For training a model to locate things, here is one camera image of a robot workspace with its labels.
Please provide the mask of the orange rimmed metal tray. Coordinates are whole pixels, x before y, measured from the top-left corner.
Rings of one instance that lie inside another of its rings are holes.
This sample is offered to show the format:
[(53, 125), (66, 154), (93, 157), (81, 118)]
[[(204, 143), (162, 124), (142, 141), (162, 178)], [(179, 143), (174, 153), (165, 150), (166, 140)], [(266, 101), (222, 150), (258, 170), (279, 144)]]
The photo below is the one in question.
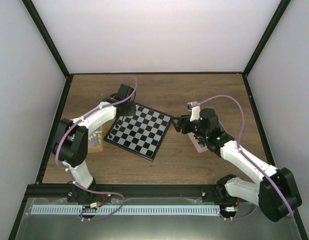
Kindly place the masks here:
[(73, 135), (73, 143), (78, 147), (80, 152), (98, 153), (104, 148), (104, 129), (105, 123), (101, 117), (90, 116), (87, 118), (74, 118), (73, 123), (76, 124), (70, 135)]

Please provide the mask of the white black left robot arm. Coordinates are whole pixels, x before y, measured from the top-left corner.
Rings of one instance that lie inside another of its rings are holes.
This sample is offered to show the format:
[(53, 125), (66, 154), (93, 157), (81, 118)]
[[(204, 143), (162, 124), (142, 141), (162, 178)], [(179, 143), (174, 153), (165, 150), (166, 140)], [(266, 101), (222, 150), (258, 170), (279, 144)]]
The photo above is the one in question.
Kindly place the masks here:
[(104, 98), (95, 108), (84, 115), (60, 120), (52, 142), (51, 152), (58, 167), (70, 172), (72, 183), (80, 188), (79, 196), (85, 202), (93, 201), (97, 190), (92, 186), (86, 157), (89, 136), (103, 124), (136, 110), (132, 101), (136, 88), (121, 84), (118, 91)]

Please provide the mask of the pink rimmed metal tray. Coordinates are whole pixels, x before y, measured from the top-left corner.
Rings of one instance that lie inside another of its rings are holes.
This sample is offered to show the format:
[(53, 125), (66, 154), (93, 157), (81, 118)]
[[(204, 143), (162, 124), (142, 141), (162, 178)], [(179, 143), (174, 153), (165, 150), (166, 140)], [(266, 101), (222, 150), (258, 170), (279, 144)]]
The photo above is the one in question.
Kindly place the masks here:
[(220, 148), (222, 148), (225, 143), (234, 140), (234, 138), (225, 130), (223, 124), (220, 121), (219, 129), (213, 131), (210, 138), (195, 135), (192, 132), (188, 133), (187, 135), (199, 153), (203, 153), (209, 150), (218, 156), (220, 156)]

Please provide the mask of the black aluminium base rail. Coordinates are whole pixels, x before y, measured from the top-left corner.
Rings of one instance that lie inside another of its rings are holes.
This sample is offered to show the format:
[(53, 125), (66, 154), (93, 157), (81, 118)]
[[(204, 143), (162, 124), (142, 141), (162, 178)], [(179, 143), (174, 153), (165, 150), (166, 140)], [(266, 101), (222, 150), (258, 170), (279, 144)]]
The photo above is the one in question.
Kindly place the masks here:
[(222, 195), (216, 184), (95, 184), (94, 194), (72, 186), (68, 193), (70, 203), (92, 203), (97, 201), (110, 202), (110, 192), (122, 194), (130, 198), (190, 198), (199, 199), (204, 203), (233, 204), (236, 197)]

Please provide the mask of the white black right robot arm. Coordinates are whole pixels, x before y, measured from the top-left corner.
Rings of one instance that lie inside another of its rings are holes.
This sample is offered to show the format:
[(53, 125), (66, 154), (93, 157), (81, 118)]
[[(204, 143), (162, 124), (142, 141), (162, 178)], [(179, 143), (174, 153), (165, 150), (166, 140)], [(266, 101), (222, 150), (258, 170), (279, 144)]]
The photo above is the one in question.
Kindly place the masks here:
[(224, 202), (232, 197), (250, 202), (271, 221), (278, 222), (292, 215), (302, 205), (302, 198), (293, 173), (278, 169), (244, 149), (227, 133), (212, 108), (192, 109), (190, 115), (173, 117), (177, 132), (193, 134), (207, 149), (244, 172), (248, 182), (229, 174), (217, 182), (217, 197)]

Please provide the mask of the black and white chessboard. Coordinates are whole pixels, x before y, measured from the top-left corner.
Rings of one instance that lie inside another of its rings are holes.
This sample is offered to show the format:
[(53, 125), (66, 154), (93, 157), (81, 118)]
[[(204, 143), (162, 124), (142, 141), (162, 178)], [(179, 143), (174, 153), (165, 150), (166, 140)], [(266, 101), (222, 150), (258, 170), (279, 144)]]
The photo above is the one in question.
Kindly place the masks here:
[(104, 141), (153, 161), (171, 123), (171, 115), (137, 103), (135, 115), (119, 117)]

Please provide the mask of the white chess pieces in tray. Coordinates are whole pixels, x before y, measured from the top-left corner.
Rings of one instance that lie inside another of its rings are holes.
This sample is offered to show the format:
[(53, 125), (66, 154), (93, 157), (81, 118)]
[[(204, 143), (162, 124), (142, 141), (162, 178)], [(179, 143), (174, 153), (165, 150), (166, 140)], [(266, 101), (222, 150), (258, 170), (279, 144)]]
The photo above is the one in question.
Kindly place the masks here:
[(102, 141), (102, 131), (101, 130), (95, 130), (89, 137), (88, 137), (88, 143), (90, 145), (100, 145)]

